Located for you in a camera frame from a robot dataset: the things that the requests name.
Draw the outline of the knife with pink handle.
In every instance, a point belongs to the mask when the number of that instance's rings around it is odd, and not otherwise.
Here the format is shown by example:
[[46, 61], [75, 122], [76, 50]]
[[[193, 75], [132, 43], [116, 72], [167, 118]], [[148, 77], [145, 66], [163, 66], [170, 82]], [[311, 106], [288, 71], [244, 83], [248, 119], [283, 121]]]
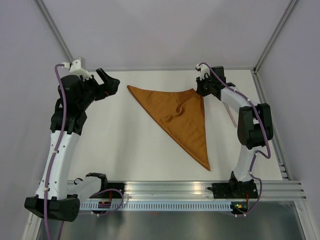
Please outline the knife with pink handle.
[[238, 124], [237, 124], [236, 119], [234, 118], [234, 116], [233, 116], [233, 114], [232, 114], [232, 112], [230, 110], [230, 107], [226, 103], [224, 103], [224, 107], [225, 107], [225, 109], [226, 109], [226, 111], [227, 111], [227, 113], [228, 113], [228, 115], [229, 115], [229, 117], [230, 117], [230, 119], [232, 121], [233, 126], [235, 128], [237, 128]]

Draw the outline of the brown cloth napkin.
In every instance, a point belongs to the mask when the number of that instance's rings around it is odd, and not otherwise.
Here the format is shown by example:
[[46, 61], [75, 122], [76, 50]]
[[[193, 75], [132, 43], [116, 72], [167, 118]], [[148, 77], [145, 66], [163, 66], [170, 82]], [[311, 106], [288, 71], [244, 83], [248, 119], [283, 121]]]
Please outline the brown cloth napkin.
[[202, 96], [193, 88], [166, 92], [128, 85], [127, 89], [162, 130], [202, 167], [211, 170]]

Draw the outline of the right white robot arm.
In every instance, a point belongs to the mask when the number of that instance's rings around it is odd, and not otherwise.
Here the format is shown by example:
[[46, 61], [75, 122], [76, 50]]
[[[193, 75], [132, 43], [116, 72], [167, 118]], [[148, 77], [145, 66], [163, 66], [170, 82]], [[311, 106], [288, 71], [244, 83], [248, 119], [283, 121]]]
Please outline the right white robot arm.
[[260, 154], [271, 158], [269, 141], [274, 136], [271, 108], [267, 103], [256, 103], [227, 82], [222, 66], [211, 67], [199, 63], [195, 69], [196, 92], [202, 97], [215, 96], [238, 114], [237, 137], [241, 144], [235, 169], [227, 183], [213, 183], [209, 190], [214, 199], [258, 199], [262, 187], [257, 186], [253, 175], [254, 163]]

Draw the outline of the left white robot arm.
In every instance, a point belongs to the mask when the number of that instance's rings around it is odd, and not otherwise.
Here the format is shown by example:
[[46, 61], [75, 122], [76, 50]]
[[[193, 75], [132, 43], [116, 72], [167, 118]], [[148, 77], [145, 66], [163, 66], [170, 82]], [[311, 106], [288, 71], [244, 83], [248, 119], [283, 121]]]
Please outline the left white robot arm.
[[95, 172], [68, 188], [72, 158], [87, 120], [86, 110], [94, 101], [115, 95], [120, 85], [102, 68], [96, 69], [96, 73], [102, 84], [94, 75], [85, 78], [80, 73], [71, 73], [58, 81], [59, 98], [51, 117], [47, 163], [35, 195], [24, 202], [24, 207], [39, 218], [73, 222], [83, 202], [93, 195], [104, 198], [109, 193], [107, 176]]

